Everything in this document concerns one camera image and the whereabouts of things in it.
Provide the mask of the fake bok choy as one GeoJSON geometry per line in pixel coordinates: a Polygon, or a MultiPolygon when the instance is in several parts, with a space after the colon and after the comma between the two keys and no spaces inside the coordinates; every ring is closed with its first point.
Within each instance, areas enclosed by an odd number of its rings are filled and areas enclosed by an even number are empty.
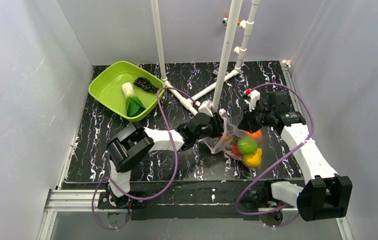
{"type": "Polygon", "coordinates": [[[131,82],[122,84],[122,91],[125,97],[128,117],[135,117],[146,109],[141,100],[136,96],[131,82]]]}

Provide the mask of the clear zip top bag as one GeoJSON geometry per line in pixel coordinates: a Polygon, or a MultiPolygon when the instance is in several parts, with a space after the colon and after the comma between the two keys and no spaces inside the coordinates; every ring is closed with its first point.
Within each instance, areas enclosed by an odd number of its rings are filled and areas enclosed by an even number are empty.
{"type": "MultiPolygon", "coordinates": [[[[221,110],[219,110],[218,114],[227,114],[227,111],[224,110],[224,109],[221,109],[221,110]]],[[[225,155],[229,156],[230,158],[237,160],[237,161],[241,161],[243,163],[243,156],[244,155],[241,156],[241,157],[235,156],[234,153],[231,150],[231,145],[237,144],[237,142],[240,138],[245,137],[246,135],[245,135],[244,132],[245,131],[238,129],[237,126],[233,125],[229,121],[229,127],[228,127],[227,134],[232,135],[232,137],[233,137],[232,142],[224,143],[223,142],[224,138],[219,140],[218,137],[217,138],[206,137],[206,138],[202,139],[202,141],[208,146],[208,148],[210,149],[212,154],[217,154],[219,152],[223,152],[225,155]]]]}

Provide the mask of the fake dark grapes bunch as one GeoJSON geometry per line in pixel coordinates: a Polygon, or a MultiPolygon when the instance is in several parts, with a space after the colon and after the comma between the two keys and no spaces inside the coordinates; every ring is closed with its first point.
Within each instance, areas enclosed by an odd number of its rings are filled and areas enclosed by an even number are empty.
{"type": "Polygon", "coordinates": [[[159,88],[153,85],[153,83],[150,80],[142,76],[136,77],[133,82],[133,85],[147,93],[155,94],[159,90],[159,88]]]}

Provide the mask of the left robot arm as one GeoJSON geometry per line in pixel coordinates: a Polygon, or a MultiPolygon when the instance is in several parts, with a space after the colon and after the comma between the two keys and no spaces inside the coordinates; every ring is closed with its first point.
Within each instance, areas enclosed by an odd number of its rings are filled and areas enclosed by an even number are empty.
{"type": "Polygon", "coordinates": [[[129,124],[107,144],[111,166],[108,190],[117,198],[127,195],[131,170],[144,156],[155,151],[186,151],[199,140],[220,137],[226,117],[224,109],[213,115],[201,112],[170,131],[143,127],[139,122],[129,124]]]}

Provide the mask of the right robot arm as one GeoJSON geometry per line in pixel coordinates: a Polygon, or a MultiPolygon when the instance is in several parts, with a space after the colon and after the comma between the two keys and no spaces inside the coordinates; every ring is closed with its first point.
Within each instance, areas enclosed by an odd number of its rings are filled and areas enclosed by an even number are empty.
{"type": "Polygon", "coordinates": [[[304,117],[292,111],[290,96],[285,91],[267,94],[267,103],[260,103],[260,93],[245,91],[249,101],[238,128],[256,132],[272,127],[292,151],[304,176],[300,187],[284,179],[268,180],[258,194],[262,204],[286,203],[296,207],[305,221],[343,218],[346,216],[352,182],[340,176],[325,160],[310,132],[304,117]]]}

